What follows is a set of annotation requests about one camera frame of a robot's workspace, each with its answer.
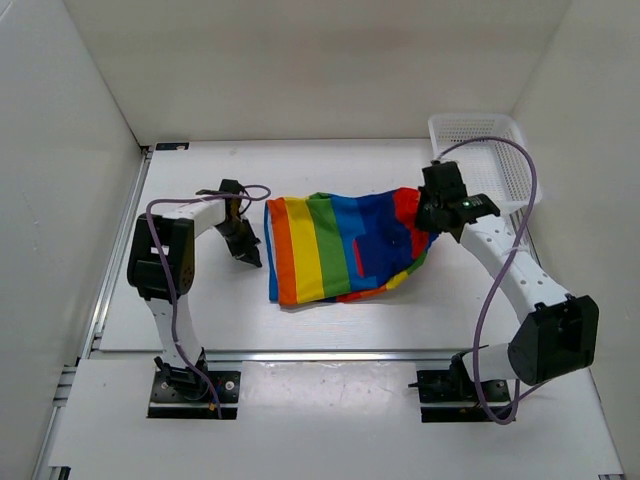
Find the rainbow striped shorts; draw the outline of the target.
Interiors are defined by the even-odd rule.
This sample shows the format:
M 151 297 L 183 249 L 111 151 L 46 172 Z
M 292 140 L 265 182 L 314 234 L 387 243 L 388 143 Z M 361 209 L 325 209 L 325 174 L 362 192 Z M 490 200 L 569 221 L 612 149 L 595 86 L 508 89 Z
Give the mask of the rainbow striped shorts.
M 438 238 L 416 227 L 418 204 L 418 190 L 407 187 L 267 201 L 270 302 L 352 302 L 397 288 L 423 265 Z

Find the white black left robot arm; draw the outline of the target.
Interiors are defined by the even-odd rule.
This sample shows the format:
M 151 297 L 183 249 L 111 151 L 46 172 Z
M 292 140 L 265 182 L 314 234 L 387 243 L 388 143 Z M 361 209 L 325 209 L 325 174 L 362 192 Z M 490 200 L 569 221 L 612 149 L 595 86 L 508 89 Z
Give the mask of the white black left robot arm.
M 207 372 L 196 367 L 203 347 L 196 338 L 188 302 L 196 273 L 196 239 L 213 229 L 234 259 L 261 267 L 260 240 L 242 207 L 252 201 L 247 195 L 221 192 L 191 199 L 155 199 L 137 219 L 127 281 L 151 310 L 163 347 L 162 363 L 181 369 L 174 385 L 188 400 L 202 398 L 210 386 Z

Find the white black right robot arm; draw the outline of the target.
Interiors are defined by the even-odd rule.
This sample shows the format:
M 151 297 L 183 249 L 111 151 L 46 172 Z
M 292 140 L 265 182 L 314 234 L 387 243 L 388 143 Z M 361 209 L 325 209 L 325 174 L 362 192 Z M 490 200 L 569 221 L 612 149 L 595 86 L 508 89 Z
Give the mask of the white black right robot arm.
M 598 305 L 588 295 L 572 295 L 520 249 L 486 195 L 446 202 L 422 188 L 416 227 L 451 234 L 498 284 L 519 322 L 511 341 L 452 358 L 449 387 L 455 396 L 470 400 L 493 380 L 536 386 L 593 364 Z

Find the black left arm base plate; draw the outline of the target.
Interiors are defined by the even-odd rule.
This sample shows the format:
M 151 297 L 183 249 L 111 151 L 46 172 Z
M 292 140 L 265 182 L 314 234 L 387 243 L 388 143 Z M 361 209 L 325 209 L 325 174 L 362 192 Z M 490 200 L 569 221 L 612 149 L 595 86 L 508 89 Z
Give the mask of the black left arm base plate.
M 156 372 L 151 388 L 147 417 L 150 419 L 235 420 L 241 389 L 240 371 L 212 371 L 210 379 L 221 408 L 212 410 L 213 397 L 204 385 L 195 393 L 182 393 Z

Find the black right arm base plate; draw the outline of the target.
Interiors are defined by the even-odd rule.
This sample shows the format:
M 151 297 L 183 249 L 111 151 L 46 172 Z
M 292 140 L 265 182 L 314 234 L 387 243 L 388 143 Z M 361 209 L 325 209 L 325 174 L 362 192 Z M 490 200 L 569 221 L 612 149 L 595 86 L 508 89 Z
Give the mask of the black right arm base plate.
M 448 370 L 418 370 L 415 380 L 407 387 L 418 394 L 424 424 L 491 421 L 480 404 L 474 385 L 457 382 Z M 494 415 L 505 418 L 511 413 L 512 398 L 505 380 L 484 382 L 482 391 Z

